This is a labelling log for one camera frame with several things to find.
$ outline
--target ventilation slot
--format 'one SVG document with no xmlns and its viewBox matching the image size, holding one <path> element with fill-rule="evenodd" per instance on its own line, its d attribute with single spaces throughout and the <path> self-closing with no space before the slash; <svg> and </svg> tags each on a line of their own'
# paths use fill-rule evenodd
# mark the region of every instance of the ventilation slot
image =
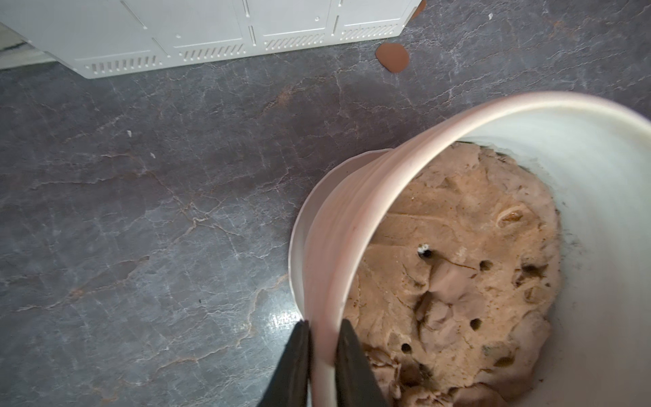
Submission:
<svg viewBox="0 0 651 407">
<path fill-rule="evenodd" d="M 231 55 L 245 54 L 244 44 L 235 44 L 223 47 L 209 47 L 189 49 L 178 53 L 183 61 L 201 61 L 208 58 L 221 58 Z"/>
<path fill-rule="evenodd" d="M 393 34 L 393 30 L 395 29 L 395 25 L 382 25 L 380 27 L 365 27 L 365 28 L 357 28 L 357 29 L 351 29 L 351 30 L 346 30 L 341 32 L 341 38 L 339 38 L 340 41 L 344 40 L 356 40 L 358 38 L 370 38 L 373 36 L 385 36 L 389 34 Z"/>
<path fill-rule="evenodd" d="M 162 65 L 162 62 L 159 62 L 155 55 L 151 57 L 138 57 L 130 59 L 116 59 L 114 61 L 98 62 L 90 65 L 85 65 L 85 68 L 92 70 L 92 73 L 95 75 L 112 73 L 112 72 L 122 72 L 126 70 L 136 69 L 142 67 L 148 68 L 149 66 Z"/>
<path fill-rule="evenodd" d="M 269 51 L 270 49 L 298 48 L 320 44 L 324 41 L 324 35 L 325 34 L 291 36 L 289 38 L 278 38 L 275 40 L 265 41 L 264 49 Z"/>
</svg>

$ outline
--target dough spill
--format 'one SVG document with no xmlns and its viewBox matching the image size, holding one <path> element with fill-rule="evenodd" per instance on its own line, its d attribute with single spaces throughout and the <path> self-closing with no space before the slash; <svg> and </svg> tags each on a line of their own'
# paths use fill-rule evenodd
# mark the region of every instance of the dough spill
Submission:
<svg viewBox="0 0 651 407">
<path fill-rule="evenodd" d="M 375 57 L 390 72 L 402 72 L 409 64 L 409 53 L 404 46 L 385 42 L 375 50 Z"/>
<path fill-rule="evenodd" d="M 504 406 L 531 388 L 560 287 L 560 221 L 510 157 L 455 143 L 372 237 L 344 317 L 393 406 Z"/>
</svg>

